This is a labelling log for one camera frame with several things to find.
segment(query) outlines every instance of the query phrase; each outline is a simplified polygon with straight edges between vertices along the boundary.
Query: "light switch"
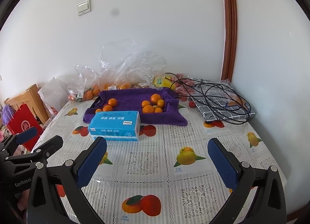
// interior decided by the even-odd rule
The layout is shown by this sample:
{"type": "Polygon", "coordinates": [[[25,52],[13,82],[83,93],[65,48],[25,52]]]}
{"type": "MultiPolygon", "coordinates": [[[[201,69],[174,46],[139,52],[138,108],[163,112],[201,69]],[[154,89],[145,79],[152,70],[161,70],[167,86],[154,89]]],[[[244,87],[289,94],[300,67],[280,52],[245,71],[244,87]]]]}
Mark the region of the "light switch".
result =
{"type": "Polygon", "coordinates": [[[78,16],[90,12],[90,0],[83,1],[79,3],[77,6],[78,6],[77,8],[78,16]]]}

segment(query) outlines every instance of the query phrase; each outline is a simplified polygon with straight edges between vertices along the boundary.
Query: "purple towel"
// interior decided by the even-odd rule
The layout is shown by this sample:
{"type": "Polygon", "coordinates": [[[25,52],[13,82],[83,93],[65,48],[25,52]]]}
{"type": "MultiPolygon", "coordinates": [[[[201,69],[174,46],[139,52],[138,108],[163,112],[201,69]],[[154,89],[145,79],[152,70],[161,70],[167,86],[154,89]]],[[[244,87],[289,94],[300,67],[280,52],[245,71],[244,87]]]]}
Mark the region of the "purple towel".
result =
{"type": "Polygon", "coordinates": [[[108,100],[115,98],[117,106],[113,111],[139,111],[141,122],[144,124],[174,124],[186,126],[187,120],[179,113],[179,100],[177,95],[169,88],[156,90],[152,88],[132,88],[120,90],[102,91],[90,108],[85,111],[83,121],[90,123],[98,108],[102,108],[108,100]],[[160,94],[165,100],[165,108],[162,113],[142,113],[141,103],[144,100],[150,101],[151,95],[160,94]]]}

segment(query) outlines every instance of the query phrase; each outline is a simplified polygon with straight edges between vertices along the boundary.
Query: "blue tissue box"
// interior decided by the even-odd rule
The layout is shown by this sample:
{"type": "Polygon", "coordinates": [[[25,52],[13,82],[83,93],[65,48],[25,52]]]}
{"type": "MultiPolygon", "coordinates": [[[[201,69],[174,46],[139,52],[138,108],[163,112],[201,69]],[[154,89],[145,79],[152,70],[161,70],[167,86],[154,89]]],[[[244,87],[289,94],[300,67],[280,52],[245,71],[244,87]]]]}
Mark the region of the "blue tissue box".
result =
{"type": "Polygon", "coordinates": [[[94,139],[138,141],[140,115],[138,111],[97,112],[88,126],[94,139]]]}

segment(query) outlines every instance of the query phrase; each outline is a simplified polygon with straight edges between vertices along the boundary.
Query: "purple fluffy object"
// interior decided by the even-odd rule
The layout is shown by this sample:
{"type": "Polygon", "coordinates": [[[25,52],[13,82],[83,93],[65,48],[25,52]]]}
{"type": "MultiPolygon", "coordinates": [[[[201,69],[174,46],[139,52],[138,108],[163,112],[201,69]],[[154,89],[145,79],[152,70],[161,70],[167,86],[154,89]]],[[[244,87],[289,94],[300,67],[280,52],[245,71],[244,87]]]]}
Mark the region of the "purple fluffy object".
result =
{"type": "Polygon", "coordinates": [[[5,105],[4,108],[2,109],[2,113],[3,113],[2,124],[8,125],[11,119],[13,118],[15,111],[9,105],[5,105]]]}

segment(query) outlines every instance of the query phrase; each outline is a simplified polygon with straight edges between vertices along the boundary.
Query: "wooden bed frame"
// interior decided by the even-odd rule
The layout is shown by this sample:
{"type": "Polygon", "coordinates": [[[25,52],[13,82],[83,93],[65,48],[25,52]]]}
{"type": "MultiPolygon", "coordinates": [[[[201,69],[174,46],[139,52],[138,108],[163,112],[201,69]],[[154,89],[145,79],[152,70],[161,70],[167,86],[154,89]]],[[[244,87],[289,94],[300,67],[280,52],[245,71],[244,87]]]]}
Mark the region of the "wooden bed frame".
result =
{"type": "Polygon", "coordinates": [[[28,105],[34,117],[37,116],[41,122],[45,124],[48,120],[48,115],[38,94],[38,87],[36,84],[30,86],[24,93],[4,101],[4,104],[12,106],[15,110],[18,110],[24,103],[28,105]]]}

